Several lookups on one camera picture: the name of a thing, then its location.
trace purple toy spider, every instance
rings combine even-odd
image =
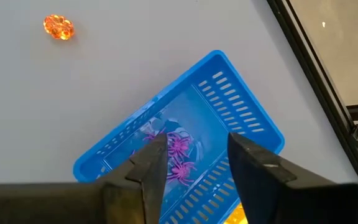
[[[190,175],[190,169],[196,170],[194,162],[179,162],[176,157],[173,158],[173,167],[171,174],[167,175],[168,183],[173,180],[178,180],[181,184],[189,186],[186,182],[193,182],[194,180],[186,179]]]
[[[189,150],[189,143],[191,141],[190,137],[181,137],[177,133],[168,133],[167,134],[170,142],[168,147],[168,155],[170,157],[189,157],[186,155],[186,151]]]
[[[161,134],[161,133],[163,133],[165,131],[165,128],[163,128],[161,131],[159,131],[157,134],[154,134],[154,133],[152,133],[152,134],[147,134],[147,136],[145,137],[145,138],[143,138],[143,141],[145,141],[145,140],[153,140],[153,139],[155,139],[155,137],[158,135],[158,134]]]

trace white table surface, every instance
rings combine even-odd
[[[76,37],[44,32],[46,15]],[[358,181],[263,0],[0,0],[0,182],[75,181],[76,158],[214,49],[286,139],[281,156]]]

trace blue plastic basket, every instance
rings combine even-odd
[[[75,177],[97,179],[159,132],[168,134],[172,157],[160,223],[221,223],[239,203],[226,154],[228,132],[275,153],[284,145],[225,54],[215,50],[82,155]]]

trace floor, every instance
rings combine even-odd
[[[358,1],[291,0],[346,105],[358,104]]]

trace black table edge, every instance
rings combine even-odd
[[[351,131],[355,124],[340,99],[289,0],[267,0],[292,51],[298,59],[336,136],[358,175],[358,145]]]

